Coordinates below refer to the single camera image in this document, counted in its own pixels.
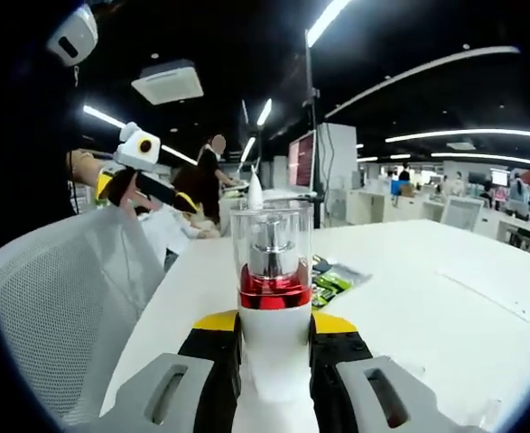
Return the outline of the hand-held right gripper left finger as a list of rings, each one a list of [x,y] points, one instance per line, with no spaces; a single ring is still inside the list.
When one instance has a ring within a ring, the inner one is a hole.
[[[161,354],[121,385],[85,432],[229,432],[241,390],[236,311],[199,320],[176,354]]]

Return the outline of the person's left hand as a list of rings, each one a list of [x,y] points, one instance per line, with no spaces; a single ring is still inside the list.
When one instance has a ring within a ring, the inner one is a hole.
[[[74,150],[68,157],[70,179],[74,182],[95,188],[98,175],[104,168],[104,162],[97,160],[90,152]]]

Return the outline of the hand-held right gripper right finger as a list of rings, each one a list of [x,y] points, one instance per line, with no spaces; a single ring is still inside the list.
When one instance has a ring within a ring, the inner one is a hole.
[[[386,356],[374,357],[355,326],[311,315],[311,396],[321,432],[481,432],[442,414],[435,393]]]

